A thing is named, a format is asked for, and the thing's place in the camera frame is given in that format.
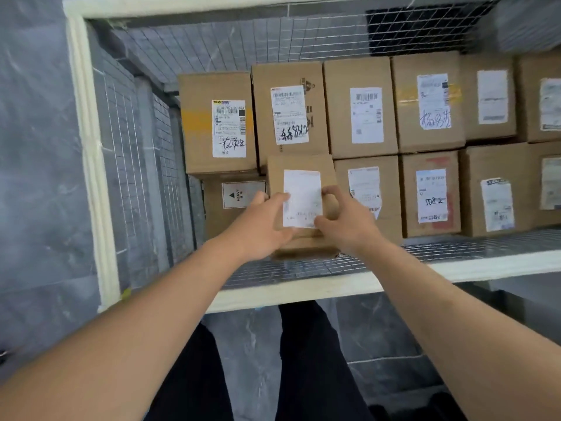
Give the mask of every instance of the hand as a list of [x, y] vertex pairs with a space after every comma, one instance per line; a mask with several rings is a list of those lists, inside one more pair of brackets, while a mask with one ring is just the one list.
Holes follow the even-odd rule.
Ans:
[[267, 200], [267, 194], [257, 192], [246, 210], [218, 236], [228, 240], [229, 247], [239, 251], [242, 263], [260, 260], [292, 239], [296, 228], [274, 228], [274, 221], [290, 194], [275, 194]]
[[384, 240], [372, 213], [350, 194], [343, 193], [339, 186], [326, 186], [321, 192], [335, 195], [339, 202], [339, 219], [328, 220], [319, 215], [314, 224], [342, 252], [361, 258], [368, 244]]

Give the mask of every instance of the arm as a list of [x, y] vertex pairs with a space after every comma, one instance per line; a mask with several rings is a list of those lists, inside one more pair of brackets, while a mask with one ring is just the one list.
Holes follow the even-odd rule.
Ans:
[[287, 198], [259, 192], [227, 231], [17, 372], [0, 388], [1, 418], [141, 420], [228, 277], [291, 239], [273, 229]]
[[452, 285], [383, 238], [337, 186], [338, 220], [316, 226], [371, 269], [471, 420], [561, 419], [561, 347]]

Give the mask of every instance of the person's right arm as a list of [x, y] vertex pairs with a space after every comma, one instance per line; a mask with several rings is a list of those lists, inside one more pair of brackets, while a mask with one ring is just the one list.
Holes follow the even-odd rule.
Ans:
[[470, 420], [560, 420], [561, 347], [452, 285], [379, 232], [337, 186], [316, 226], [372, 270]]

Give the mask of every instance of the metal cage cart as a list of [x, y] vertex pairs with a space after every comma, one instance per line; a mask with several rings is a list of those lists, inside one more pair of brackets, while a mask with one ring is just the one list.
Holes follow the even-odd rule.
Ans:
[[[180, 73], [561, 44], [561, 0], [65, 0], [101, 310], [204, 241], [201, 183], [185, 174]], [[407, 240], [451, 281], [561, 271], [561, 230]], [[381, 291], [346, 255], [259, 261], [210, 311]]]

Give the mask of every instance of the person's right hand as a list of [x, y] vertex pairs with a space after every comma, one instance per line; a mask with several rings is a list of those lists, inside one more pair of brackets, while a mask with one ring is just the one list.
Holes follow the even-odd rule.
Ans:
[[369, 244], [384, 241], [376, 226], [374, 215], [339, 186], [326, 186], [321, 192], [334, 195], [339, 202], [339, 219], [328, 220], [322, 215], [316, 217], [315, 226], [342, 252], [361, 258], [362, 250]]

